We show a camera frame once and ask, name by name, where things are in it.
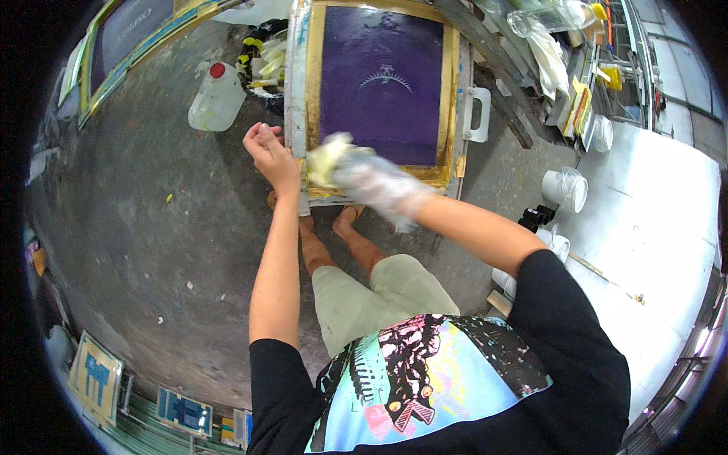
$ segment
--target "graphic print t-shirt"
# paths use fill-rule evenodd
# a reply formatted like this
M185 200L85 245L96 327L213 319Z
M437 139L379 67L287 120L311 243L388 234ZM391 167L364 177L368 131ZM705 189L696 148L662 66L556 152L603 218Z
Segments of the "graphic print t-shirt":
M290 345L250 346L252 454L614 453L625 358L563 264L521 265L506 323L421 314L348 344L312 387Z

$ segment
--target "khaki shorts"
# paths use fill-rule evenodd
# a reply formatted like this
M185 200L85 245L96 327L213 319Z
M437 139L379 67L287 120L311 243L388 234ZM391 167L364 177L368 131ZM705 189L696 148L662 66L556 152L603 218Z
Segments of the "khaki shorts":
M371 290L334 266L319 267L311 281L321 335L331 357L360 336L409 317L460 314L438 279L406 254L374 266Z

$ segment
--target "plastic jug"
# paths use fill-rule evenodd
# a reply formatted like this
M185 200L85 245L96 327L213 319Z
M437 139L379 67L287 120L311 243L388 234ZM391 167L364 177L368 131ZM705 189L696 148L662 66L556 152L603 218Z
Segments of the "plastic jug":
M227 63L215 63L189 106L189 126L202 131L225 131L235 121L245 100L237 71Z
M578 0L557 0L537 9L512 11L507 21L513 33L523 38L541 33L580 30L597 19L606 20L606 10L599 3Z

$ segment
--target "gloved hand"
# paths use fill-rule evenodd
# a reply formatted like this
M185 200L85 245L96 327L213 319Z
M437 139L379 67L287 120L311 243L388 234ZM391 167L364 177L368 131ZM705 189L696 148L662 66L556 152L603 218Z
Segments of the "gloved hand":
M399 232L409 232L420 205L435 189L385 158L352 153L340 158L332 173L336 186L360 204L376 210Z

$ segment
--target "red cap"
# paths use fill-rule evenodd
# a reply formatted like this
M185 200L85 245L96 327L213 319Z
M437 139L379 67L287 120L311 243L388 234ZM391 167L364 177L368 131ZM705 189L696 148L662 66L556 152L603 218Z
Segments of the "red cap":
M210 67L210 75L217 79L225 74L225 65L222 63L216 63Z

